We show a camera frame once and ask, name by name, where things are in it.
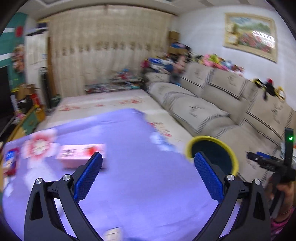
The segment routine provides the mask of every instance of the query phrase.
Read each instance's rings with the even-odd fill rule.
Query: framed painting
[[[274,20],[246,13],[226,13],[223,46],[277,62]]]

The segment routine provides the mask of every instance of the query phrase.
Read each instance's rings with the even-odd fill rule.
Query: bed sheet
[[[129,90],[98,93],[64,98],[44,128],[50,128],[70,121],[103,114],[114,110],[135,108],[145,114],[150,122],[178,151],[184,152],[192,136],[169,113],[144,90]]]
[[[46,139],[40,151],[38,138]],[[194,165],[170,146],[143,113],[123,109],[72,121],[9,142],[4,152],[21,149],[16,176],[3,197],[5,219],[23,240],[24,217],[36,178],[60,179],[73,170],[55,159],[61,145],[107,146],[106,171],[100,172],[79,205],[94,229],[103,235],[121,227],[124,240],[191,241],[205,225],[217,201],[209,195]],[[57,202],[67,233],[75,236]],[[227,234],[239,204],[224,229]]]

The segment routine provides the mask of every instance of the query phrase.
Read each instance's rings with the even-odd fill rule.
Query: sofa cushion
[[[270,140],[260,135],[248,123],[243,125],[233,125],[214,130],[210,136],[215,137],[226,143],[235,153],[239,161],[238,176],[247,182],[254,179],[261,180],[263,186],[268,182],[272,172],[261,168],[256,162],[247,159],[246,152],[263,152],[273,155],[277,146]]]
[[[188,64],[185,73],[181,76],[180,85],[200,97],[207,86],[214,69],[196,62]]]
[[[213,129],[234,124],[227,112],[198,97],[175,93],[166,107],[193,136],[208,135]]]
[[[201,98],[228,112],[238,124],[246,111],[255,84],[231,72],[216,69]]]
[[[149,80],[149,82],[169,82],[169,75],[168,74],[161,74],[161,73],[147,73],[145,77]]]
[[[149,85],[148,93],[155,99],[161,106],[165,106],[167,99],[174,93],[184,93],[194,96],[190,91],[182,88],[181,86],[165,83],[165,82],[153,82]]]
[[[265,101],[263,94],[262,89],[255,90],[243,117],[259,133],[274,143],[280,144],[284,138],[285,127],[295,128],[295,111],[286,102],[269,94]]]

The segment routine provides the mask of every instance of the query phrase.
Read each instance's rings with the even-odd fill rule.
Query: teal wall panel
[[[18,26],[25,25],[27,15],[24,13],[16,13],[10,22],[7,25],[7,28],[17,28]],[[11,53],[18,44],[23,44],[24,38],[23,36],[17,38],[15,33],[2,33],[0,36],[0,55]],[[25,74],[24,73],[17,73],[12,68],[12,61],[11,59],[5,59],[0,61],[0,68],[3,66],[8,65],[8,78],[10,88],[13,89],[16,86],[25,82]]]

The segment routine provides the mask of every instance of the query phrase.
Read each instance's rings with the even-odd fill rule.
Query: yellow rim
[[[232,170],[231,170],[231,174],[236,176],[238,171],[239,171],[239,162],[237,160],[237,157],[235,155],[235,153],[233,152],[233,150],[228,146],[226,145],[224,142],[218,140],[217,138],[214,138],[214,137],[208,137],[208,136],[196,136],[196,137],[193,137],[188,143],[187,143],[187,146],[186,146],[186,157],[189,159],[189,160],[192,160],[192,146],[194,143],[198,142],[198,141],[202,141],[202,140],[205,140],[205,141],[212,141],[216,144],[218,144],[219,146],[223,147],[224,150],[227,151],[227,153],[229,154],[230,156],[230,159],[231,159],[231,162],[232,162]]]

